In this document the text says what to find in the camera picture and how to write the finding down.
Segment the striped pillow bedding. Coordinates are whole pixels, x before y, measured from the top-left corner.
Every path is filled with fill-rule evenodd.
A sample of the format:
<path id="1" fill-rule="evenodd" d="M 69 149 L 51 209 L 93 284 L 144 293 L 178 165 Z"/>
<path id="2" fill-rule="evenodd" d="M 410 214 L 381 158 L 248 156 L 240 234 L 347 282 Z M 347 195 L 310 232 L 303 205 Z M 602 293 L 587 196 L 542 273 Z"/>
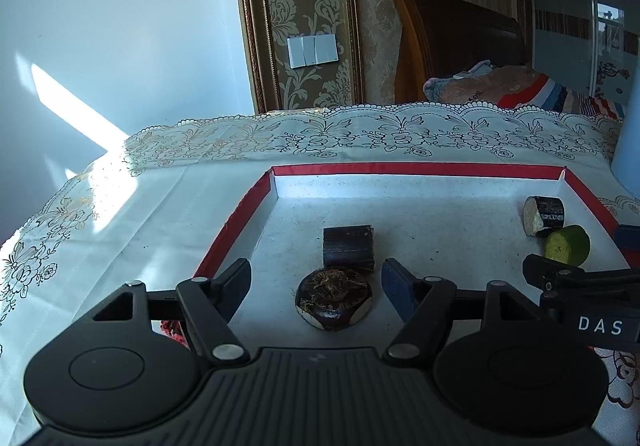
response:
<path id="1" fill-rule="evenodd" d="M 615 101 L 586 96 L 537 72 L 528 65 L 495 66 L 478 62 L 450 77 L 431 77 L 423 85 L 428 101 L 448 104 L 486 102 L 499 109 L 536 106 L 546 111 L 603 115 L 623 120 L 626 108 Z"/>

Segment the red shallow box tray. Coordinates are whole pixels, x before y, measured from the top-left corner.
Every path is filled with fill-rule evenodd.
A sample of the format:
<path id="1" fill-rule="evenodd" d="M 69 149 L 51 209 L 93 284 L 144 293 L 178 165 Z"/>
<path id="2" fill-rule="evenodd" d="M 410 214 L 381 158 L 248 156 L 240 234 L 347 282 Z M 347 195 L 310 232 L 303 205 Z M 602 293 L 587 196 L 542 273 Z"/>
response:
<path id="1" fill-rule="evenodd" d="M 400 326 L 382 293 L 362 322 L 337 333 L 316 330 L 296 313 L 299 282 L 322 263 L 323 232 L 368 225 L 376 264 L 395 258 L 418 277 L 439 276 L 462 289 L 504 280 L 536 299 L 522 274 L 523 259 L 542 249 L 523 229 L 523 205 L 533 195 L 559 198 L 566 221 L 588 233 L 586 270 L 626 266 L 612 239 L 615 218 L 569 169 L 382 162 L 274 166 L 250 187 L 206 195 L 206 213 L 230 213 L 198 274 L 216 275 L 239 258 L 250 262 L 250 292 L 231 320 L 250 348 L 382 348 Z"/>

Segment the sliding wardrobe mirror door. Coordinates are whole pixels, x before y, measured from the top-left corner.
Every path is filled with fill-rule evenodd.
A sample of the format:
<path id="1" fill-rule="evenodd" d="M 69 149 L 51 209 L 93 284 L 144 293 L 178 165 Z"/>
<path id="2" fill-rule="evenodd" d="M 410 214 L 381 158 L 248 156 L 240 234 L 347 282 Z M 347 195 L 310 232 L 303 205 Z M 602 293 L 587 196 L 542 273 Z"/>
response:
<path id="1" fill-rule="evenodd" d="M 639 0 L 532 0 L 534 67 L 623 106 L 639 68 Z"/>

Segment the dark round root piece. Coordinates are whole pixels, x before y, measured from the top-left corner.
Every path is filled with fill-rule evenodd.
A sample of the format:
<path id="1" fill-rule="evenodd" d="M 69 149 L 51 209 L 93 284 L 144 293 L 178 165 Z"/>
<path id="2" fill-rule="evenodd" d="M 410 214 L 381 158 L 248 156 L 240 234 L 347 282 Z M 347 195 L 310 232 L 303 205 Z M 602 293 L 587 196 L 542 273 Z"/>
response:
<path id="1" fill-rule="evenodd" d="M 360 322 L 369 313 L 373 293 L 360 273 L 322 268 L 307 275 L 297 287 L 295 308 L 309 325 L 337 332 Z"/>

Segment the gilded wall panel frame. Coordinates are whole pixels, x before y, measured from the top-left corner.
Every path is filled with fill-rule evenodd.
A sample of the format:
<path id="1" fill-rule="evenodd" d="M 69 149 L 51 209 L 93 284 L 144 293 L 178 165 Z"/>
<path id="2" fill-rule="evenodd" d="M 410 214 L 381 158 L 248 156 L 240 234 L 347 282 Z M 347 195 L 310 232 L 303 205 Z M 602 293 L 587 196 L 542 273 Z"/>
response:
<path id="1" fill-rule="evenodd" d="M 255 109 L 300 110 L 364 101 L 356 0 L 240 0 Z M 288 40 L 332 35 L 337 58 L 295 68 Z"/>

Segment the wooden bed headboard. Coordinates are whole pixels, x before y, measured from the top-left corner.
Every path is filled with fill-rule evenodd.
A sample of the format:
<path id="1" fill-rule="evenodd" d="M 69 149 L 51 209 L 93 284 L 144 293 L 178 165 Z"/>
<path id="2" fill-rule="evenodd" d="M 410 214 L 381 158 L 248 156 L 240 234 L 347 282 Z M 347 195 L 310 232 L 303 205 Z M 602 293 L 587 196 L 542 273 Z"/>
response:
<path id="1" fill-rule="evenodd" d="M 465 0 L 393 0 L 401 23 L 395 76 L 397 104 L 421 102 L 432 77 L 528 61 L 518 21 Z"/>

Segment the white embroidered lace tablecloth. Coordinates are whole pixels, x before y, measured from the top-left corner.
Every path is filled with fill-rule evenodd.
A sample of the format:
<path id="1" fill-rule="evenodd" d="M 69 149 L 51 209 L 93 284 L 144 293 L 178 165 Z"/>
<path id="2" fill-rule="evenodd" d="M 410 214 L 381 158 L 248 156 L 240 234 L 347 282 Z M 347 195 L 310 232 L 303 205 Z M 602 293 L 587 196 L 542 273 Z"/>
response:
<path id="1" fill-rule="evenodd" d="M 567 167 L 622 224 L 638 195 L 613 177 L 620 123 L 534 106 L 346 106 L 153 126 L 94 161 L 1 248 L 1 440 L 37 431 L 27 362 L 132 279 L 189 277 L 247 189 L 270 167 L 333 162 L 480 162 Z"/>

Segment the green cucumber piece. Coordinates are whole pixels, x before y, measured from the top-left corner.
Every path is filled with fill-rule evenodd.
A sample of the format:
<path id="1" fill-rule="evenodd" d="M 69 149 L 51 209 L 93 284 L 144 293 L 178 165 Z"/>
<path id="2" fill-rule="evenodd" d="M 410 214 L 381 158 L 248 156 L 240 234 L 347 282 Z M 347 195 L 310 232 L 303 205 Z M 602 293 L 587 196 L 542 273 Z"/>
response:
<path id="1" fill-rule="evenodd" d="M 551 232 L 544 243 L 544 257 L 570 266 L 580 266 L 590 254 L 590 238 L 582 226 L 570 225 Z"/>

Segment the dark cylinder piece left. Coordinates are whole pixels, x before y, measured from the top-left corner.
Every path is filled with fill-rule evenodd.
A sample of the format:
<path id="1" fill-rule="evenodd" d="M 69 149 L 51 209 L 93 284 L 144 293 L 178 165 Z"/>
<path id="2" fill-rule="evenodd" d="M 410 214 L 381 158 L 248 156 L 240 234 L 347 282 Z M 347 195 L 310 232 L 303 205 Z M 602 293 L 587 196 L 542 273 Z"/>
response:
<path id="1" fill-rule="evenodd" d="M 325 228 L 322 245 L 324 267 L 353 270 L 363 276 L 374 272 L 373 228 L 370 225 Z"/>

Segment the white wall light switch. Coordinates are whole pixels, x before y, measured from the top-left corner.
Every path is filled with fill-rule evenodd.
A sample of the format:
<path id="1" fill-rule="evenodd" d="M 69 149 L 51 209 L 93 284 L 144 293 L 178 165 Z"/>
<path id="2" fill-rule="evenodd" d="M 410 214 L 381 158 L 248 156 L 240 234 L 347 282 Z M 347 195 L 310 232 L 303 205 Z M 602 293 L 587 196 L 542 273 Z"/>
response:
<path id="1" fill-rule="evenodd" d="M 290 37 L 286 40 L 286 47 L 288 47 L 290 68 L 303 68 L 338 61 L 334 34 Z"/>

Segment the dark cylinder white cut end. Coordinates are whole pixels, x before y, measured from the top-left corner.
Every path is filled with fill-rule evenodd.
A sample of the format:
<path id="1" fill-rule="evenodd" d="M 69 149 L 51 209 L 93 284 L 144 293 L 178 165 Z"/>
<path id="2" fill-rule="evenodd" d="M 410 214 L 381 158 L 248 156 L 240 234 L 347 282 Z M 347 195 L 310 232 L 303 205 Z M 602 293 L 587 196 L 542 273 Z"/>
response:
<path id="1" fill-rule="evenodd" d="M 564 227 L 564 204 L 560 198 L 533 195 L 525 200 L 522 220 L 527 236 L 547 236 Z"/>

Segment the white electric kettle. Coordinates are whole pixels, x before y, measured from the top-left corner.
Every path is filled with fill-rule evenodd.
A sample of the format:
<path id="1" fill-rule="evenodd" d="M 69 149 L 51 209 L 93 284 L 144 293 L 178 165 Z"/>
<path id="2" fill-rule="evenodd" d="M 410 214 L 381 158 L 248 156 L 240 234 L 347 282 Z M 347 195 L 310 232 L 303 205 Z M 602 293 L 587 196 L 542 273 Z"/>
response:
<path id="1" fill-rule="evenodd" d="M 640 80 L 634 72 L 623 126 L 611 163 L 614 178 L 635 198 L 640 195 Z"/>

